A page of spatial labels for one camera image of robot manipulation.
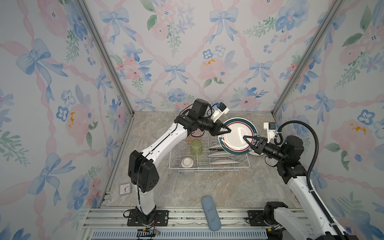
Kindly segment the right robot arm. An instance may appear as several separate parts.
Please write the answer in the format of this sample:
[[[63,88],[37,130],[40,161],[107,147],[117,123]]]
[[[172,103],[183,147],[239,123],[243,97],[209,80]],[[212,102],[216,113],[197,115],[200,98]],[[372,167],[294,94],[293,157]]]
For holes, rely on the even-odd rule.
[[[277,160],[277,170],[285,184],[299,200],[310,226],[299,220],[282,202],[268,202],[264,221],[269,225],[280,224],[296,240],[356,240],[331,216],[314,189],[310,173],[300,163],[304,151],[303,141],[288,136],[281,146],[268,142],[266,138],[244,136],[244,140],[256,153]]]

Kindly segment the white plate red green rim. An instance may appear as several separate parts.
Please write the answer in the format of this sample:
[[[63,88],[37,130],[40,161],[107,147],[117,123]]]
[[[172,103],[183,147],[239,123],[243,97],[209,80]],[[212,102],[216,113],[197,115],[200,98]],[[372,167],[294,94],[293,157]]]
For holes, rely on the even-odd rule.
[[[258,136],[253,123],[244,118],[231,118],[224,124],[232,131],[218,136],[219,144],[224,151],[233,155],[244,155],[250,152],[250,146],[243,140],[243,136]]]
[[[209,151],[223,151],[223,147],[218,144],[218,145],[214,145],[214,146],[211,146],[208,148]]]

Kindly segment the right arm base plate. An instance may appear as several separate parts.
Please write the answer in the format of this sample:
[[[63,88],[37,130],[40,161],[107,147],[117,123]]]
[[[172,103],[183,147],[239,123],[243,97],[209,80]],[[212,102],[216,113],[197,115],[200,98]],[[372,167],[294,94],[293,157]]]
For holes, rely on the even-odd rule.
[[[264,218],[264,210],[249,210],[246,222],[251,227],[267,227],[269,226]]]

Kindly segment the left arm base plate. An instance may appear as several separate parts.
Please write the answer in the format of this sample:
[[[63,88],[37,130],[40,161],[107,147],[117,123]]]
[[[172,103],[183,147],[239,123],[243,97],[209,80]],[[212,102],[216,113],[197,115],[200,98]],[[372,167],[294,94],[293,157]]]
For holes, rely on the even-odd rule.
[[[129,210],[129,215],[124,217],[127,218],[128,227],[166,227],[169,222],[168,210],[156,210],[154,209],[148,215],[143,214],[140,210],[134,209]]]

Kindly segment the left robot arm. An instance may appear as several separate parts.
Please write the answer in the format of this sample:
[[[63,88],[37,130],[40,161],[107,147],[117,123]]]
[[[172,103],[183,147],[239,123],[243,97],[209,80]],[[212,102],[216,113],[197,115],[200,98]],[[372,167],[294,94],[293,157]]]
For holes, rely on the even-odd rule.
[[[165,155],[196,130],[208,132],[213,137],[230,133],[231,130],[219,120],[229,110],[222,102],[212,106],[205,100],[196,99],[180,111],[159,139],[144,150],[134,150],[130,154],[128,176],[137,188],[138,199],[137,206],[131,212],[140,225],[151,226],[156,221],[153,189],[160,180],[157,167]]]

